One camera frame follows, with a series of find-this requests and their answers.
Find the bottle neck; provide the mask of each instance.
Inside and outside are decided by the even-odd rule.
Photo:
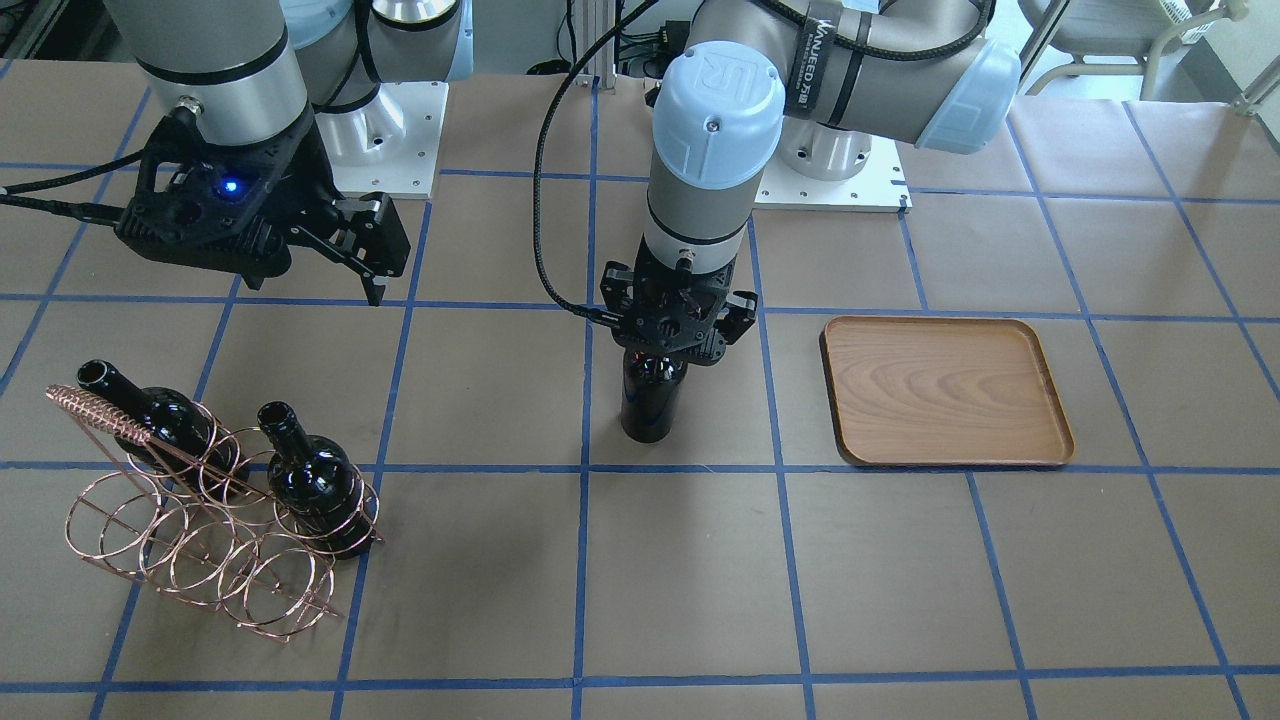
[[[271,447],[289,465],[301,465],[314,454],[311,438],[302,429],[293,409],[284,402],[268,402],[257,411],[257,423]]]
[[[146,415],[147,398],[138,386],[129,382],[115,365],[106,360],[90,360],[76,373],[81,388],[119,407],[125,415],[141,420]]]

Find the grid pattern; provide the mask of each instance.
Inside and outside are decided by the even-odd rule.
[[[110,138],[115,156],[137,145],[146,132],[140,126],[156,111],[128,70],[76,70],[115,94],[122,86],[137,88],[123,136]],[[44,63],[6,63],[0,67],[0,99],[9,105],[14,94],[55,72]],[[29,92],[22,95],[33,104],[28,124],[58,117],[58,104],[72,102]],[[55,707],[58,716],[95,719],[175,714],[177,707],[200,714],[219,703],[253,707],[255,697],[266,697],[278,716],[314,716],[323,705],[334,719],[411,707],[434,707],[442,717],[515,707],[522,716],[573,720],[673,714],[815,719],[842,716],[852,703],[886,708],[881,716],[1036,719],[1139,716],[1157,712],[1151,710],[1157,707],[1153,698],[1179,697],[1175,710],[1188,717],[1267,715],[1275,705],[1268,698],[1280,687],[1274,650],[1280,643],[1267,647],[1242,638],[1280,637],[1265,605],[1271,602],[1274,610],[1280,574],[1266,555],[1275,532],[1233,518],[1242,507],[1270,509],[1274,515],[1280,502],[1280,457],[1274,452],[1280,446],[1280,307],[1274,291],[1268,296],[1249,290],[1247,273],[1226,274],[1220,263],[1235,263],[1231,249],[1219,252],[1221,233],[1215,229],[1211,240],[1203,228],[1216,227],[1212,218],[1197,214],[1253,213],[1240,223],[1271,228],[1251,240],[1260,258],[1254,265],[1263,265],[1260,272],[1267,263],[1280,268],[1274,233],[1280,159],[1270,150],[1248,152],[1245,141],[1257,140],[1258,128],[1233,124],[1226,110],[1215,106],[1206,118],[1221,127],[1192,128],[1198,137],[1187,132],[1185,147],[1175,143],[1175,150],[1192,151],[1207,137],[1215,143],[1230,140],[1243,127],[1244,140],[1231,146],[1238,154],[1224,161],[1228,174],[1254,178],[1248,196],[1188,195],[1178,188],[1189,186],[1166,169],[1167,127],[1178,117],[1166,119],[1162,110],[1143,104],[1073,106],[1023,99],[1007,135],[983,155],[965,159],[972,165],[955,165],[969,168],[961,172],[972,172],[972,184],[951,182],[956,173],[946,163],[952,160],[904,149],[918,199],[909,215],[758,213],[744,250],[750,264],[739,265],[737,284],[764,291],[754,336],[759,347],[753,348],[748,336],[721,366],[691,377],[676,433],[657,447],[637,448],[617,439],[612,405],[604,407],[618,395],[616,351],[607,334],[536,296],[517,292],[494,300],[483,290],[486,273],[531,274],[525,236],[500,237],[502,227],[490,224],[499,223],[497,217],[520,223],[527,217],[503,206],[527,195],[524,163],[531,156],[541,104],[524,102],[522,114],[504,117],[507,126],[497,137],[475,137],[479,126],[471,120],[494,102],[549,94],[541,78],[480,77],[454,88],[434,211],[421,204],[402,208],[406,223],[417,227],[413,272],[404,293],[390,295],[380,310],[358,307],[355,281],[323,265],[296,268],[276,287],[268,283],[262,293],[246,293],[238,281],[195,284],[210,281],[111,259],[105,261],[115,273],[142,268],[150,282],[116,286],[91,273],[70,292],[64,287],[76,277],[78,258],[101,240],[91,237],[93,231],[42,219],[37,237],[69,236],[52,260],[9,238],[10,258],[32,252],[31,268],[50,268],[42,290],[27,277],[38,272],[0,275],[0,352],[12,348],[0,377],[0,497],[6,506],[37,498],[31,514],[40,509],[46,516],[31,519],[32,528],[59,525],[73,492],[55,484],[49,487],[59,493],[32,489],[33,483],[68,474],[78,482],[109,466],[73,434],[60,432],[61,419],[44,423],[40,415],[50,414],[41,413],[38,401],[18,395],[64,382],[83,360],[65,354],[101,351],[133,360],[120,364],[137,366],[132,374],[140,380],[191,389],[224,416],[238,413],[247,420],[253,407],[271,400],[264,393],[296,393],[302,398],[296,402],[300,414],[315,418],[315,432],[340,438],[357,459],[369,460],[362,468],[387,501],[390,544],[339,573],[339,591],[349,593],[346,624],[320,628],[314,639],[284,650],[227,637],[237,633],[188,609],[169,612],[150,593],[109,578],[93,585],[101,596],[90,600],[92,610],[68,606],[68,612],[79,614],[69,621],[79,635],[55,638],[51,646],[90,665],[96,660],[96,670],[50,662],[41,651],[0,641],[6,656],[28,659],[0,673],[0,714],[51,716]],[[1126,191],[1123,179],[1116,192],[1062,190],[1075,187],[1079,178],[1068,176],[1087,174],[1088,164],[1066,173],[1055,165],[1078,149],[1038,140],[1046,114],[1076,118],[1085,135],[1123,136],[1126,147],[1098,151],[1139,154],[1143,170],[1158,178],[1160,192]],[[636,129],[627,123],[643,117],[639,88],[623,86],[618,95],[575,91],[562,115],[550,143],[557,172],[547,176],[548,192],[564,193],[558,206],[580,206],[586,217],[549,220],[566,224],[557,228],[563,237],[548,238],[554,243],[585,233],[586,249],[550,263],[553,273],[571,268],[554,275],[557,283],[581,283],[582,299],[591,302],[598,264],[634,252],[639,225],[628,224],[628,213],[643,208],[635,197],[643,200],[648,164],[648,143],[627,135]],[[1124,124],[1106,126],[1100,117],[1123,118]],[[42,161],[41,143],[22,143],[22,119],[15,126],[0,137],[5,176],[81,167],[63,156]],[[96,160],[109,151],[92,149],[86,141],[77,155]],[[584,155],[586,172],[561,172],[581,169]],[[95,200],[127,191],[128,182],[129,169],[104,178]],[[1170,277],[1175,288],[1189,273],[1206,273],[1222,310],[1166,313],[1157,306],[1129,313],[1121,305],[1092,311],[1091,300],[1098,296],[1079,269],[1089,256],[1071,240],[1075,223],[1064,222],[1082,206],[1088,215],[1088,204],[1174,213],[1175,229],[1185,234],[1179,261],[1194,263],[1165,266],[1142,256],[1146,272]],[[1019,245],[1002,247],[1000,238],[978,232],[1000,211],[1021,218],[1012,225]],[[946,218],[945,233],[931,224],[938,217]],[[977,234],[970,237],[970,231]],[[858,242],[867,246],[850,255]],[[457,246],[476,252],[470,258],[475,266],[462,252],[463,261],[434,270],[433,259],[452,258]],[[957,264],[951,256],[956,246],[977,255],[974,263],[1000,265],[1015,258],[996,282],[1019,287],[988,282],[978,274],[989,269],[986,265],[975,265],[968,277],[948,274]],[[1037,247],[1041,255],[1030,255]],[[1140,255],[1140,247],[1124,249],[1121,260],[1126,252]],[[854,277],[846,275],[838,288],[836,281],[817,291],[791,279],[780,283],[792,272],[820,278],[815,259],[837,268],[874,260],[867,272],[897,272],[901,282],[872,292],[865,288],[874,290],[877,279],[850,270]],[[113,274],[106,270],[100,274]],[[97,291],[95,283],[109,290]],[[1055,283],[1062,288],[1056,300]],[[211,290],[155,291],[180,286]],[[335,297],[326,297],[330,293]],[[771,296],[785,301],[773,305]],[[813,359],[820,320],[846,313],[1011,316],[1041,332],[1059,328],[1046,341],[1080,436],[1079,461],[1061,473],[997,473],[883,471],[833,459],[826,401],[820,391],[814,395],[820,365]],[[99,329],[99,318],[119,327]],[[160,356],[148,333],[133,327],[140,323],[155,323],[152,332],[180,333],[175,338],[189,347]],[[261,337],[273,333],[282,338],[261,348]],[[1172,343],[1176,352],[1147,357],[1142,348],[1151,338]],[[1204,373],[1188,346],[1206,342],[1221,354],[1210,369],[1222,377],[1196,375],[1187,387],[1144,380],[1157,360],[1174,370]],[[291,347],[311,343],[358,346],[361,354],[343,370],[305,357],[289,359],[297,363],[293,372],[255,360],[257,350],[288,357]],[[1064,377],[1059,357],[1073,365],[1083,357],[1096,368],[1092,384]],[[244,377],[242,368],[257,368],[262,377]],[[520,375],[539,370],[538,383],[547,386],[541,393]],[[1065,369],[1066,375],[1073,372]],[[1179,375],[1170,373],[1160,377]],[[1207,389],[1181,405],[1161,404],[1161,397],[1176,400],[1192,386]],[[320,388],[328,395],[311,400]],[[1073,388],[1089,402],[1073,409]],[[1229,413],[1215,414],[1220,406]],[[381,421],[370,423],[378,413]],[[1179,424],[1185,416],[1179,413],[1203,414],[1206,420]],[[1193,457],[1219,460],[1184,461],[1185,454],[1176,450],[1185,443],[1174,442],[1179,433],[1217,420],[1226,424],[1204,442],[1221,446],[1220,452],[1192,450]],[[739,450],[735,442],[741,438]],[[1106,496],[1114,500],[1094,500]],[[398,506],[412,509],[422,521],[397,519]],[[502,527],[504,521],[512,528]],[[14,528],[13,539],[6,537],[10,547],[26,550],[26,525],[9,519],[5,525]],[[1229,538],[1220,543],[1225,550],[1206,539],[1221,534]],[[675,539],[664,544],[667,538]],[[1094,547],[1103,542],[1097,538],[1116,542]],[[1249,542],[1262,550],[1251,551]],[[1037,543],[1062,543],[1062,559],[1036,555]],[[41,557],[65,555],[54,548]],[[67,587],[90,587],[86,575],[92,571],[74,562],[59,568],[65,569],[59,582]],[[1070,614],[1088,609],[1088,602],[1083,594],[1068,597],[1070,591],[1062,597],[1047,592],[1062,583],[1055,573],[1070,575],[1068,584],[1084,588],[1084,594],[1111,593],[1097,606],[1096,620],[1071,626]],[[1270,588],[1271,601],[1260,591],[1258,605],[1257,596],[1233,589],[1242,575],[1260,577],[1254,587]],[[1213,578],[1212,584],[1204,577]],[[68,623],[52,611],[27,607],[37,597],[26,591],[4,594],[5,614],[24,610],[23,618],[42,628]],[[105,642],[97,637],[104,621],[114,628]],[[1119,635],[1100,635],[1108,628]],[[1075,634],[1083,641],[1073,644]],[[178,647],[184,644],[196,647]],[[214,693],[197,694],[207,691]],[[1103,700],[1087,708],[1080,705],[1085,696]],[[1107,705],[1112,701],[1119,705]]]

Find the brown serving tray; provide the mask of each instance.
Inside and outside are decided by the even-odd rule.
[[[1039,338],[1010,319],[845,315],[822,333],[841,448],[872,465],[1064,465]]]

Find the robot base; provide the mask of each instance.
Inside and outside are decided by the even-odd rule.
[[[338,190],[430,200],[448,96],[444,82],[387,83],[360,110],[317,115]]]
[[[902,163],[892,140],[872,136],[867,165],[846,181],[818,181],[792,170],[777,155],[764,168],[755,206],[762,210],[897,213],[911,208]]]

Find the light blue joint cover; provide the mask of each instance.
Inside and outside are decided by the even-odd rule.
[[[778,146],[786,90],[759,51],[699,42],[672,60],[653,109],[653,145],[667,169],[703,190],[751,179]]]
[[[471,0],[462,0],[462,17],[458,24],[458,45],[453,49],[453,64],[444,82],[467,79],[475,72],[475,31],[471,23]]]
[[[986,147],[1009,114],[1021,69],[1012,46],[988,41],[933,114],[915,146],[961,155]]]
[[[347,17],[353,0],[280,0],[294,50],[329,35]]]

